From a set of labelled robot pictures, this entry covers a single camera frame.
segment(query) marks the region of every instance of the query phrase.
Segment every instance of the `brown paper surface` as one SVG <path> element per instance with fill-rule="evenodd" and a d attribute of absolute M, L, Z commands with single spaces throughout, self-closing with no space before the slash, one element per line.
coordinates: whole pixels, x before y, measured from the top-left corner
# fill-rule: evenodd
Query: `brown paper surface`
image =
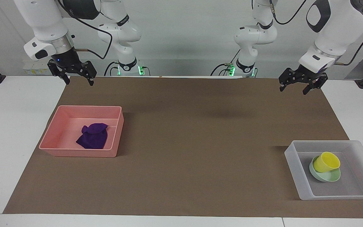
<path fill-rule="evenodd" d="M 276 79 L 72 77 L 58 105 L 118 105 L 115 158 L 35 149 L 5 214 L 363 218 L 363 200 L 301 201 L 293 140 L 348 140 L 320 90 Z"/>

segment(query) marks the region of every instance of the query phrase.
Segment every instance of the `white plastic tray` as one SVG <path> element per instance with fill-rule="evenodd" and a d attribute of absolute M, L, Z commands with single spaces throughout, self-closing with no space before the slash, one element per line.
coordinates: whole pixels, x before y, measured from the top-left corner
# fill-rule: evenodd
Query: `white plastic tray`
<path fill-rule="evenodd" d="M 320 182 L 310 174 L 313 157 L 324 151 L 341 161 L 337 182 Z M 363 200 L 363 146 L 359 141 L 293 141 L 285 157 L 302 200 Z"/>

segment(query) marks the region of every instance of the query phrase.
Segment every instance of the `purple fabric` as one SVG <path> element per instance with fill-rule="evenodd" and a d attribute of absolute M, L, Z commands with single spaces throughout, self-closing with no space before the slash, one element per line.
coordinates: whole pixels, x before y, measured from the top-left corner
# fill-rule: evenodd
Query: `purple fabric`
<path fill-rule="evenodd" d="M 85 149 L 103 149 L 107 140 L 107 124 L 95 123 L 82 128 L 82 135 L 78 138 L 77 144 Z"/>

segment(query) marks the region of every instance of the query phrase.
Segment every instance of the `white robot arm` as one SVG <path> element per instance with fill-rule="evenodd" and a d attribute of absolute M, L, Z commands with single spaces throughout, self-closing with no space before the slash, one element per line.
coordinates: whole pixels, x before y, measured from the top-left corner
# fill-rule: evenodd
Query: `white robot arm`
<path fill-rule="evenodd" d="M 92 86 L 96 70 L 90 61 L 82 63 L 77 54 L 77 51 L 89 50 L 74 48 L 68 28 L 62 21 L 62 17 L 65 16 L 62 13 L 67 13 L 66 16 L 70 15 L 76 19 L 93 20 L 100 13 L 96 10 L 94 0 L 14 0 L 14 2 L 35 34 L 35 37 L 24 45 L 27 55 L 35 61 L 50 56 L 52 60 L 48 66 L 52 75 L 59 76 L 66 84 L 69 84 L 66 73 L 77 73 L 87 78 Z M 107 43 L 112 40 L 121 69 L 125 72 L 134 72 L 138 68 L 134 67 L 137 65 L 137 60 L 128 43 L 140 40 L 141 33 L 130 21 L 122 0 L 100 2 L 104 15 L 117 24 L 101 25 L 101 30 L 107 33 L 99 32 L 99 37 Z M 60 6 L 65 7 L 65 11 L 60 11 Z"/>
<path fill-rule="evenodd" d="M 299 60 L 298 69 L 287 68 L 279 77 L 281 91 L 297 82 L 308 84 L 304 95 L 323 86 L 328 79 L 324 71 L 363 34 L 363 0 L 317 0 L 308 11 L 307 23 L 319 35 Z"/>
<path fill-rule="evenodd" d="M 253 18 L 257 24 L 241 27 L 234 37 L 240 47 L 236 60 L 235 73 L 237 75 L 249 76 L 252 74 L 258 54 L 254 45 L 269 44 L 277 38 L 277 29 L 274 26 L 269 0 L 256 0 Z"/>
<path fill-rule="evenodd" d="M 115 23 L 105 23 L 99 29 L 110 33 L 113 36 L 112 47 L 116 50 L 118 57 L 118 73 L 142 74 L 141 66 L 135 57 L 134 50 L 129 43 L 137 42 L 141 39 L 141 31 L 130 20 L 125 11 L 123 0 L 102 0 L 102 10 L 106 17 L 114 20 Z M 106 43 L 110 42 L 110 36 L 103 32 L 98 32 L 99 37 Z"/>

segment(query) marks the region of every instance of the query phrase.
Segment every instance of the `green bowl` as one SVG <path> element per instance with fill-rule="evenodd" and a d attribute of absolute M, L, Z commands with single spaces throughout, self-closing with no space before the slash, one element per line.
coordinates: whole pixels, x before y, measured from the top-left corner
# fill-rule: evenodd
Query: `green bowl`
<path fill-rule="evenodd" d="M 328 172 L 318 172 L 313 167 L 313 162 L 318 158 L 318 156 L 314 157 L 312 162 L 309 165 L 309 170 L 312 176 L 321 182 L 336 182 L 341 177 L 340 168 L 328 171 Z"/>

